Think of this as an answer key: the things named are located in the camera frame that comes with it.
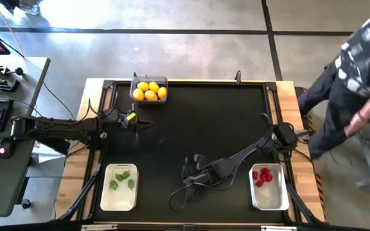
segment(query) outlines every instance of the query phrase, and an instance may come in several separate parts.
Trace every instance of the yellow lemon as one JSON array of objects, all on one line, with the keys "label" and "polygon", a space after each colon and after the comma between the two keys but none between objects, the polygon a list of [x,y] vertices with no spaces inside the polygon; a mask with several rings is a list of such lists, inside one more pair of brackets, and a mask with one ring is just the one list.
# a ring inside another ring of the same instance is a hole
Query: yellow lemon
[{"label": "yellow lemon", "polygon": [[156,82],[150,82],[149,83],[149,89],[155,93],[158,93],[159,86]]},{"label": "yellow lemon", "polygon": [[149,90],[149,85],[145,82],[138,83],[136,87],[141,89],[143,92],[146,92],[147,90]]},{"label": "yellow lemon", "polygon": [[161,87],[159,90],[158,90],[158,96],[160,99],[163,99],[166,97],[166,93],[167,93],[167,90],[166,90],[166,87]]},{"label": "yellow lemon", "polygon": [[136,100],[144,100],[144,92],[141,89],[135,89],[132,95]]},{"label": "yellow lemon", "polygon": [[145,99],[157,101],[158,97],[157,97],[157,94],[155,94],[155,92],[153,92],[151,90],[147,90],[145,92]]}]

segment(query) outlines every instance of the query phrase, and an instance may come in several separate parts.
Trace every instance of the person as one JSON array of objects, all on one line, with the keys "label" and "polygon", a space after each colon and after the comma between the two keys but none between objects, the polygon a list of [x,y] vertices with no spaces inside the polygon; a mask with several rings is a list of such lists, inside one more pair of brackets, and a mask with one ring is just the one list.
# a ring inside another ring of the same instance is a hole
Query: person
[{"label": "person", "polygon": [[15,7],[18,7],[25,13],[30,13],[32,15],[37,15],[40,11],[38,5],[30,4],[21,0],[0,0],[0,3],[3,4],[7,10],[14,10]]},{"label": "person", "polygon": [[322,128],[310,139],[312,159],[342,144],[370,122],[370,18],[345,42],[332,63],[298,97],[302,116],[328,99]]}]

